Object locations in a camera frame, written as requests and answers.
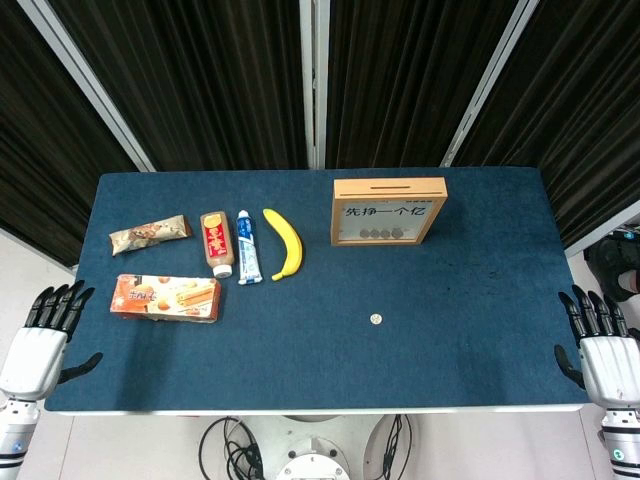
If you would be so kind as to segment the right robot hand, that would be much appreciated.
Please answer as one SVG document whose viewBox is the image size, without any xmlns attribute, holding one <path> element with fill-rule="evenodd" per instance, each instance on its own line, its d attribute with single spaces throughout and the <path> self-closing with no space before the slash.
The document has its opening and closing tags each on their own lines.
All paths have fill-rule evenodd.
<svg viewBox="0 0 640 480">
<path fill-rule="evenodd" d="M 640 409 L 640 330 L 630 328 L 618 304 L 572 286 L 559 292 L 580 366 L 574 367 L 563 346 L 554 346 L 561 373 L 583 389 L 590 401 L 610 410 Z"/>
</svg>

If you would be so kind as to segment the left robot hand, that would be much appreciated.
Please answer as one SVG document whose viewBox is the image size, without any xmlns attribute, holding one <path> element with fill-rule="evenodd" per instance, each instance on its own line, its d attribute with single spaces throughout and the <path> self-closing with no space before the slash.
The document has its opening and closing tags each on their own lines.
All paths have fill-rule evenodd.
<svg viewBox="0 0 640 480">
<path fill-rule="evenodd" d="M 0 369 L 0 392 L 8 399 L 43 400 L 58 385 L 91 372 L 101 362 L 103 354 L 96 352 L 77 366 L 63 366 L 67 347 L 94 291 L 79 280 L 72 285 L 49 286 L 36 297 Z"/>
</svg>

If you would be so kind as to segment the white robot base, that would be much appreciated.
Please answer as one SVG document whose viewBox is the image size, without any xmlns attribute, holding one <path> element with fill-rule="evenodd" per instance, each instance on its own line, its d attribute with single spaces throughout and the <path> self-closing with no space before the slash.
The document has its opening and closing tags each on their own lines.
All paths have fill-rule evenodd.
<svg viewBox="0 0 640 480">
<path fill-rule="evenodd" d="M 365 480 L 365 454 L 381 415 L 248 416 L 264 480 Z"/>
</svg>

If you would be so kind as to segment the black equipment case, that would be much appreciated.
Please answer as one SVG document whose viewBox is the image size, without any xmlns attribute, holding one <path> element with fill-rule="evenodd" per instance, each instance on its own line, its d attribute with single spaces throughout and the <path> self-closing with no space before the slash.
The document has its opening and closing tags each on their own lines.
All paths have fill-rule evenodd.
<svg viewBox="0 0 640 480">
<path fill-rule="evenodd" d="M 616 229 L 584 252 L 602 292 L 616 302 L 640 294 L 640 229 Z"/>
</svg>

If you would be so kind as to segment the orange egg roll box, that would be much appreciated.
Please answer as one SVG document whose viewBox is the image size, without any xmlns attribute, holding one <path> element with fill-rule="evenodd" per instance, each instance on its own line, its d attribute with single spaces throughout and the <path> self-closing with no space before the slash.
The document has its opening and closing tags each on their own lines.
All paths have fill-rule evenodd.
<svg viewBox="0 0 640 480">
<path fill-rule="evenodd" d="M 121 274 L 110 312 L 154 321 L 215 323 L 220 294 L 215 278 Z"/>
</svg>

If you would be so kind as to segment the brown snack bag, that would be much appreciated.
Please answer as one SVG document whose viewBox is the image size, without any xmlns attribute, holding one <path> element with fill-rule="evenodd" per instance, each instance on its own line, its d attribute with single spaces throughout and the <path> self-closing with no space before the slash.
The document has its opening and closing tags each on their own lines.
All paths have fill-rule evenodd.
<svg viewBox="0 0 640 480">
<path fill-rule="evenodd" d="M 184 215 L 130 227 L 109 234 L 112 255 L 144 249 L 157 244 L 189 238 L 192 229 Z"/>
</svg>

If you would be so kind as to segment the black pleated curtain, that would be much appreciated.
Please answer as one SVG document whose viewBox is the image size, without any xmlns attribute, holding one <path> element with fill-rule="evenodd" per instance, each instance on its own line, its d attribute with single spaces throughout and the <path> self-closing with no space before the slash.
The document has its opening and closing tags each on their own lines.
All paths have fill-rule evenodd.
<svg viewBox="0 0 640 480">
<path fill-rule="evenodd" d="M 453 164 L 538 169 L 565 246 L 640 200 L 640 0 L 539 0 Z"/>
<path fill-rule="evenodd" d="M 518 0 L 331 0 L 326 165 L 437 167 Z"/>
<path fill-rule="evenodd" d="M 304 169 L 298 0 L 49 0 L 159 171 Z"/>
<path fill-rule="evenodd" d="M 72 266 L 101 176 L 134 169 L 17 0 L 0 0 L 0 229 Z"/>
</svg>

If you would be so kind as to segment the brown sauce bottle red label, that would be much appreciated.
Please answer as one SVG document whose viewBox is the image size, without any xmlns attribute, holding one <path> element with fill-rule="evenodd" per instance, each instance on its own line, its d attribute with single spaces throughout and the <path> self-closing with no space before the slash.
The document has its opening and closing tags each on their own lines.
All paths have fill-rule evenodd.
<svg viewBox="0 0 640 480">
<path fill-rule="evenodd" d="M 227 216 L 223 211 L 205 213 L 200 217 L 206 262 L 216 279 L 230 277 L 235 255 Z"/>
</svg>

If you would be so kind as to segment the white blue toothpaste tube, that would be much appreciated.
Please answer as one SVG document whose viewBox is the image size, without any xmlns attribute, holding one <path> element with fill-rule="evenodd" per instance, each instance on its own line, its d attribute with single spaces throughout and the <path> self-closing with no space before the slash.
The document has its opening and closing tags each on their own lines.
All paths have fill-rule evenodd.
<svg viewBox="0 0 640 480">
<path fill-rule="evenodd" d="M 236 220 L 240 263 L 239 285 L 257 284 L 263 280 L 255 245 L 252 219 L 246 210 L 238 213 Z"/>
</svg>

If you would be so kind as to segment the yellow banana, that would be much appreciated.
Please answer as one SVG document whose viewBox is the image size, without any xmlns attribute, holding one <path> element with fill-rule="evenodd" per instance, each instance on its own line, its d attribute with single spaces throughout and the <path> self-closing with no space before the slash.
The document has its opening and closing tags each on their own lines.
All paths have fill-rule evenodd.
<svg viewBox="0 0 640 480">
<path fill-rule="evenodd" d="M 280 236 L 286 250 L 286 257 L 279 272 L 272 275 L 273 281 L 294 275 L 303 260 L 302 241 L 293 226 L 277 211 L 269 208 L 263 210 L 267 223 Z"/>
</svg>

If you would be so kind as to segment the blue felt table mat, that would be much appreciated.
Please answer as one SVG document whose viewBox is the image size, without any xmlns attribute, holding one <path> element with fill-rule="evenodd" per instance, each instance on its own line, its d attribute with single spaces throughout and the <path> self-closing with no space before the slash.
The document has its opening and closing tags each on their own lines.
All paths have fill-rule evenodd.
<svg viewBox="0 0 640 480">
<path fill-rule="evenodd" d="M 106 174 L 77 275 L 95 289 L 51 411 L 287 411 L 582 404 L 553 348 L 575 347 L 558 293 L 572 278 L 540 173 L 450 168 L 448 199 L 423 243 L 335 247 L 337 170 Z M 303 260 L 273 281 L 286 250 L 263 216 L 296 230 Z M 207 277 L 202 238 L 113 256 L 111 232 L 176 214 L 247 210 L 264 280 L 221 283 L 212 324 L 110 312 L 121 274 Z M 382 322 L 374 325 L 370 316 Z"/>
</svg>

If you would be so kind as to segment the grey partition frame post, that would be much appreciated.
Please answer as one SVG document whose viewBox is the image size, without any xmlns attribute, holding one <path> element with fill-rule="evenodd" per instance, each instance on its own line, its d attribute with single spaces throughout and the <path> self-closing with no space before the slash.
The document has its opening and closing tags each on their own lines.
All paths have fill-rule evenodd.
<svg viewBox="0 0 640 480">
<path fill-rule="evenodd" d="M 304 133 L 310 169 L 326 168 L 331 0 L 298 0 Z"/>
<path fill-rule="evenodd" d="M 140 172 L 156 172 L 151 159 L 50 2 L 16 1 L 133 165 Z"/>
<path fill-rule="evenodd" d="M 540 0 L 518 0 L 471 96 L 439 167 L 451 167 Z"/>
</svg>

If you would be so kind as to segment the wooden coin box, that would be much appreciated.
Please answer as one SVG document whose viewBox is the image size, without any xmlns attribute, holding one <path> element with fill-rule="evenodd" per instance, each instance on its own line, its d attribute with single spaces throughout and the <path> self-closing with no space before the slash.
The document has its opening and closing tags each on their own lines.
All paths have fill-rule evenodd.
<svg viewBox="0 0 640 480">
<path fill-rule="evenodd" d="M 331 244 L 334 246 L 419 245 L 448 199 L 442 177 L 336 179 L 333 183 Z M 401 228 L 402 238 L 391 232 Z M 360 230 L 369 231 L 368 238 Z M 390 231 L 372 238 L 370 231 Z"/>
</svg>

